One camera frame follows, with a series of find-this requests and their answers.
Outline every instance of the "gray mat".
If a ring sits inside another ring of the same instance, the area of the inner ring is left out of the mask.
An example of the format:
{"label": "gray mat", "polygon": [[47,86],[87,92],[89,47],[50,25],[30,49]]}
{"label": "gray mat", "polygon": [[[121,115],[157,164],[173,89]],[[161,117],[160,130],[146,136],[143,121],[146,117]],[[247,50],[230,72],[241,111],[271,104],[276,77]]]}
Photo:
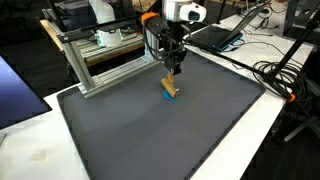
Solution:
{"label": "gray mat", "polygon": [[91,179],[188,179],[265,89],[191,54],[176,76],[181,94],[162,95],[163,65],[85,100],[58,100]]}

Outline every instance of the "white table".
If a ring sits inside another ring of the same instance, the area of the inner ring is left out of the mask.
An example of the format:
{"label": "white table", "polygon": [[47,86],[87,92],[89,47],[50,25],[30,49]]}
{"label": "white table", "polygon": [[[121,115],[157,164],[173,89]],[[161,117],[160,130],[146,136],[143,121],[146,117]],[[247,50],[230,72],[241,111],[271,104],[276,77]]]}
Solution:
{"label": "white table", "polygon": [[[285,13],[272,16],[270,25],[282,24],[284,15]],[[233,16],[222,21],[222,27],[234,28],[240,20],[240,17]],[[251,24],[255,25],[260,21],[256,18]],[[258,32],[281,35],[279,34],[281,29]],[[256,36],[255,38],[273,43],[283,52],[286,52],[293,44],[292,41],[278,36]],[[280,61],[283,57],[272,47],[260,49],[255,46],[245,45],[234,52],[226,53],[226,55],[249,65],[259,60]],[[247,70],[236,70],[231,63],[225,60],[202,53],[194,47],[188,48],[243,76],[253,79],[251,72]],[[300,63],[305,63],[311,50],[312,47],[303,45],[293,58]],[[0,148],[1,180],[88,179],[61,114],[56,95],[57,93],[45,98],[53,108],[51,112],[1,131],[7,134]],[[240,179],[283,105],[283,99],[274,96],[268,91],[264,93],[228,133],[192,179]]]}

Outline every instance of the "aluminum frame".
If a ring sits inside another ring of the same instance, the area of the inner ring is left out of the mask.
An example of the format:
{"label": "aluminum frame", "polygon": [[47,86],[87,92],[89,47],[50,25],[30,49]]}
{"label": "aluminum frame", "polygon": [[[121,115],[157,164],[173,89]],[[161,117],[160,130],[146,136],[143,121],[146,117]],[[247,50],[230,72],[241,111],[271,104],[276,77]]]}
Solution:
{"label": "aluminum frame", "polygon": [[[149,31],[147,31],[148,42],[154,49],[159,49],[159,42]],[[85,64],[85,59],[75,41],[62,43],[68,62],[74,69],[80,84],[78,85],[85,98],[90,98],[104,90],[125,81],[157,64],[150,52],[146,49],[145,55],[102,74],[91,77]]]}

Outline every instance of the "black stand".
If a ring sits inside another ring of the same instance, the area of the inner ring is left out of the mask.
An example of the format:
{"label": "black stand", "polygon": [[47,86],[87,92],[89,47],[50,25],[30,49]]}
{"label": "black stand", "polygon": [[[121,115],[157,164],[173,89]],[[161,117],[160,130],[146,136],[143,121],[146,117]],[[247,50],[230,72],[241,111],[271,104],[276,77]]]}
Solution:
{"label": "black stand", "polygon": [[308,38],[308,36],[312,33],[312,31],[318,28],[319,25],[320,25],[320,11],[318,11],[314,15],[312,20],[307,23],[306,29],[302,32],[302,34],[299,36],[296,42],[292,45],[289,51],[282,58],[277,68],[275,68],[273,71],[270,72],[272,73],[273,76],[276,76],[281,71],[281,69],[288,63],[288,61],[292,58],[294,53],[296,53],[296,51],[300,48],[300,46]]}
{"label": "black stand", "polygon": [[222,2],[221,8],[220,8],[220,12],[219,12],[219,15],[218,15],[218,18],[217,18],[217,24],[220,24],[221,16],[222,16],[222,13],[223,13],[223,10],[224,10],[224,6],[226,5],[226,2],[227,2],[227,0],[223,0],[223,2]]}

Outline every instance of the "floor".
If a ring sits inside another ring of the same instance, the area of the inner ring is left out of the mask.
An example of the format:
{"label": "floor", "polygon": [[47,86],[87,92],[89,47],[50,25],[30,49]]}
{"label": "floor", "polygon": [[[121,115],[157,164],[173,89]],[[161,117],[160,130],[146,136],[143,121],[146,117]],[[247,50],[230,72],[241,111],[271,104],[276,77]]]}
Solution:
{"label": "floor", "polygon": [[[209,12],[215,13],[209,14],[206,22],[213,23],[216,21],[219,6],[209,3],[208,9],[211,9]],[[226,7],[225,12],[232,14],[233,11],[232,7]],[[64,59],[57,53],[56,47],[43,36],[36,35],[35,37],[24,43],[11,43],[9,46],[2,46],[1,49],[16,64],[40,95],[45,97],[69,87],[73,83],[68,76]],[[269,138],[261,145],[242,179],[320,179],[320,140],[311,130],[304,130],[288,143],[279,143],[276,140]]]}

